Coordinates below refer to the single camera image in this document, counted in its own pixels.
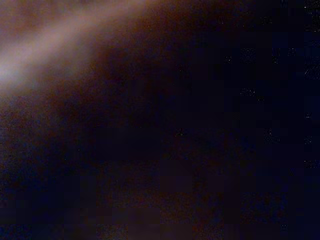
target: dark background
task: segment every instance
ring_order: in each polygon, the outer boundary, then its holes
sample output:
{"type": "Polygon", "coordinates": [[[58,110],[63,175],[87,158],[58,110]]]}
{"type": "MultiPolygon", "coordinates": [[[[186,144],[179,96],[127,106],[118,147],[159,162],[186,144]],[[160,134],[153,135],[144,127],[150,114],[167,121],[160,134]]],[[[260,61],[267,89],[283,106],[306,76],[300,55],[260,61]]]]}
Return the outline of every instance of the dark background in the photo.
{"type": "MultiPolygon", "coordinates": [[[[39,149],[36,157],[74,158],[74,150],[81,149],[79,154],[85,158],[97,159],[98,163],[77,166],[89,173],[106,155],[120,161],[145,149],[161,154],[167,147],[162,141],[165,135],[188,138],[200,144],[201,151],[214,148],[221,152],[221,169],[230,171],[234,181],[212,204],[218,204],[222,213],[212,221],[223,221],[224,239],[318,239],[320,36],[309,11],[319,6],[304,4],[306,8],[303,3],[277,0],[249,5],[243,11],[253,18],[236,28],[234,39],[222,34],[223,19],[213,22],[213,30],[196,32],[185,47],[176,50],[176,66],[170,76],[180,94],[155,95],[150,108],[139,113],[133,127],[125,131],[106,128],[103,120],[92,127],[88,119],[87,135],[74,149],[57,139],[39,149]],[[221,132],[232,139],[227,151],[221,144],[221,132]],[[234,161],[249,167],[237,168],[234,161]]],[[[53,161],[51,167],[59,169],[60,164],[53,161]]],[[[48,172],[45,181],[38,177],[23,181],[28,170],[16,172],[13,182],[26,187],[12,193],[17,194],[18,208],[24,209],[17,211],[18,219],[34,224],[3,230],[2,238],[20,239],[30,231],[45,238],[52,229],[40,223],[58,222],[63,214],[57,209],[95,194],[90,174],[73,176],[73,171],[74,166],[66,165],[58,173],[48,172]]],[[[206,183],[208,193],[203,195],[214,191],[201,174],[195,174],[195,179],[197,184],[206,183]]],[[[4,210],[2,216],[11,219],[12,212],[4,210]]]]}

